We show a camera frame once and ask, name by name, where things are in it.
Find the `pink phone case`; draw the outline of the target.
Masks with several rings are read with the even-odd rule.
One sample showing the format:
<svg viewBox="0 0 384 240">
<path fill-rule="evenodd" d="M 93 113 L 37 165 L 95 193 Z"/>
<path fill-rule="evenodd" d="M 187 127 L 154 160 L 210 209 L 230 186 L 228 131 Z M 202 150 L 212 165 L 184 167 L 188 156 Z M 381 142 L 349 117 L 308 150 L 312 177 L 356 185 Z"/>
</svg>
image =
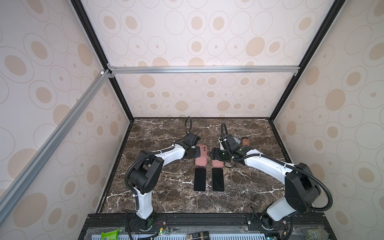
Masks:
<svg viewBox="0 0 384 240">
<path fill-rule="evenodd" d="M 206 167 L 208 162 L 208 149 L 206 145 L 197 144 L 200 150 L 200 155 L 196 157 L 195 165 L 198 167 Z"/>
<path fill-rule="evenodd" d="M 212 160 L 212 167 L 213 168 L 223 168 L 224 162 L 219 161 L 219 160 Z"/>
</svg>

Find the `phone with black screen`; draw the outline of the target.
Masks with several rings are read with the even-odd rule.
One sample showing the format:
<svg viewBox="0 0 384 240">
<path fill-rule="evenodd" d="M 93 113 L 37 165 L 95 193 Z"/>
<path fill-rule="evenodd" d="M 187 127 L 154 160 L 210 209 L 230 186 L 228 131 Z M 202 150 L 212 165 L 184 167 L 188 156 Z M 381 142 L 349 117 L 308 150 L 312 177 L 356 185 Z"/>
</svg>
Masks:
<svg viewBox="0 0 384 240">
<path fill-rule="evenodd" d="M 212 189 L 214 192 L 224 192 L 224 171 L 222 168 L 212 168 Z"/>
</svg>

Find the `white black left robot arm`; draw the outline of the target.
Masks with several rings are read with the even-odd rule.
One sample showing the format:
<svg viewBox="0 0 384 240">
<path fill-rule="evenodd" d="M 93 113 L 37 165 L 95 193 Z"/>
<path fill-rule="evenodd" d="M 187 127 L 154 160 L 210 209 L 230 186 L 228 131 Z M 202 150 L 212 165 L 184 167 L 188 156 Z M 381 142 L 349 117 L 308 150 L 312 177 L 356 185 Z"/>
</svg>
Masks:
<svg viewBox="0 0 384 240">
<path fill-rule="evenodd" d="M 136 201 L 136 215 L 141 220 L 152 217 L 152 190 L 155 188 L 164 166 L 182 159 L 201 156 L 199 146 L 186 147 L 172 144 L 158 151 L 142 151 L 125 174 L 125 185 L 132 191 Z"/>
</svg>

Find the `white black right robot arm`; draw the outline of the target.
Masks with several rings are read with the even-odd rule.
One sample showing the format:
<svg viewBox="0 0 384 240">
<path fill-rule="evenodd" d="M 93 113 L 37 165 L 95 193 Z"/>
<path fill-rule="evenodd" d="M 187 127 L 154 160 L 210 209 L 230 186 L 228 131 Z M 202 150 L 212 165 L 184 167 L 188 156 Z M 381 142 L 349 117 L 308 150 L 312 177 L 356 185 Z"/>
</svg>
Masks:
<svg viewBox="0 0 384 240">
<path fill-rule="evenodd" d="M 233 153 L 213 148 L 210 156 L 213 160 L 238 162 L 260 170 L 285 186 L 285 195 L 268 206 L 260 216 L 260 221 L 266 228 L 271 228 L 292 213 L 306 212 L 321 194 L 320 184 L 313 179 L 312 172 L 305 164 L 288 164 L 247 146 Z"/>
</svg>

